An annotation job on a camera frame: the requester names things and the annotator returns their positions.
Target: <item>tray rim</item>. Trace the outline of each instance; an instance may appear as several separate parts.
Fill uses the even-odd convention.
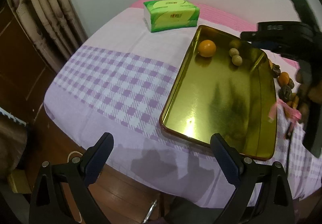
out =
[[[193,142],[194,144],[197,144],[197,145],[201,145],[201,146],[203,146],[203,147],[210,148],[210,144],[205,143],[205,142],[200,141],[200,140],[197,140],[197,139],[194,139],[194,138],[191,138],[191,137],[188,137],[188,136],[186,136],[186,135],[184,135],[184,134],[182,134],[182,133],[180,133],[180,132],[177,132],[177,131],[175,131],[175,130],[172,130],[172,129],[170,129],[170,128],[166,127],[166,126],[163,124],[163,117],[165,116],[165,110],[166,110],[166,107],[168,106],[168,102],[170,101],[170,99],[171,99],[171,98],[173,98],[173,95],[174,95],[174,94],[172,94],[172,92],[174,93],[174,92],[175,92],[175,88],[177,88],[177,87],[178,87],[178,85],[179,85],[179,83],[176,85],[176,83],[175,83],[175,82],[176,82],[176,81],[177,81],[177,80],[182,76],[182,74],[183,74],[183,67],[184,67],[184,66],[185,66],[185,64],[186,64],[186,61],[185,61],[185,60],[186,60],[186,56],[189,54],[190,46],[191,46],[191,44],[193,44],[193,43],[194,43],[194,41],[195,41],[195,40],[197,40],[197,39],[199,38],[200,30],[201,30],[201,28],[202,28],[202,27],[207,27],[207,28],[211,28],[211,29],[214,29],[214,30],[218,30],[218,29],[216,29],[216,28],[213,28],[213,27],[210,27],[210,26],[207,26],[207,25],[199,25],[199,26],[198,26],[198,28],[197,28],[197,30],[196,30],[196,32],[195,32],[195,34],[194,34],[194,37],[192,38],[192,41],[191,41],[191,43],[190,43],[190,45],[189,45],[189,47],[188,47],[188,49],[187,49],[187,51],[186,51],[186,54],[185,54],[185,56],[184,56],[184,58],[183,58],[183,61],[182,61],[181,65],[180,65],[180,68],[179,68],[178,74],[177,74],[177,76],[176,76],[176,78],[175,78],[175,80],[174,80],[173,86],[171,87],[171,90],[170,90],[169,96],[167,97],[167,100],[166,100],[166,102],[165,102],[165,105],[164,105],[164,107],[163,107],[163,109],[162,109],[162,112],[161,112],[161,114],[160,114],[160,117],[159,117],[159,125],[160,125],[161,130],[162,130],[162,131],[165,131],[167,134],[171,134],[171,135],[173,135],[173,136],[175,136],[175,137],[182,138],[182,139],[187,140],[187,141],[191,141],[191,142]],[[226,33],[226,34],[228,34],[229,36],[234,36],[235,38],[237,38],[237,39],[239,39],[239,40],[240,40],[240,38],[238,38],[237,36],[235,36],[235,35],[233,35],[233,34],[230,34],[230,33],[228,33],[228,32],[224,32],[224,31],[222,31],[222,30],[218,30],[218,31],[223,32],[223,33]],[[267,54],[266,54],[266,52],[265,52],[265,51],[263,51],[262,49],[259,49],[259,50],[261,50],[261,51],[265,54],[265,56],[268,58],[268,56],[267,56]],[[240,154],[241,156],[251,157],[251,158],[253,158],[253,159],[255,159],[255,160],[259,160],[259,161],[267,161],[267,160],[270,160],[270,159],[274,156],[274,153],[275,153],[275,147],[276,147],[276,138],[277,138],[277,116],[276,116],[276,119],[275,119],[275,124],[276,124],[276,126],[275,126],[275,138],[274,138],[274,151],[273,151],[273,153],[272,153],[272,155],[271,155],[270,157],[268,157],[268,158],[263,158],[263,157],[252,156],[252,155],[244,154],[244,153],[239,153],[239,154]]]

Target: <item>green tissue package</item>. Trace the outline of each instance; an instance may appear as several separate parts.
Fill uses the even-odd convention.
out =
[[[143,4],[151,32],[197,26],[200,10],[189,1],[152,0]]]

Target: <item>metal tray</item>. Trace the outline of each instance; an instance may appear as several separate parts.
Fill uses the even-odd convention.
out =
[[[203,58],[197,47],[212,40],[216,54]],[[232,40],[243,64],[236,67],[229,56]],[[268,160],[273,156],[276,120],[268,113],[276,102],[268,57],[226,32],[201,25],[187,50],[168,100],[160,115],[163,131],[209,147],[210,137],[220,133],[240,154]]]

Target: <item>purple checkered tablecloth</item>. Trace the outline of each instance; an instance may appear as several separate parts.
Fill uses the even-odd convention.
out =
[[[114,136],[107,164],[154,189],[184,197],[201,207],[224,207],[234,191],[209,149],[163,136],[158,123],[178,68],[196,28],[150,33],[143,10],[129,8],[98,30],[66,63],[47,90],[49,117],[85,149],[104,132]],[[199,20],[233,35],[238,31]],[[267,52],[294,78],[296,68]],[[278,108],[275,153],[264,164],[286,166],[289,122]],[[322,159],[302,145],[297,124],[290,150],[289,184],[293,198],[321,187]],[[256,185],[249,205],[260,190]]]

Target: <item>pink tablecloth edge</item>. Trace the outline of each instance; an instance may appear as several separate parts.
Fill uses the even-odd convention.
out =
[[[143,9],[143,2],[145,1],[151,1],[151,0],[138,0],[135,3],[133,3],[130,7],[131,8],[141,8]],[[203,20],[210,21],[213,23],[217,23],[220,25],[224,25],[226,27],[229,27],[233,30],[237,31],[255,31],[256,24],[249,23],[233,14],[230,14],[228,12],[207,6],[205,4],[199,4],[194,3],[197,7],[200,8],[200,15],[199,17]],[[298,62],[290,59],[283,60],[291,65],[292,67],[299,69]]]

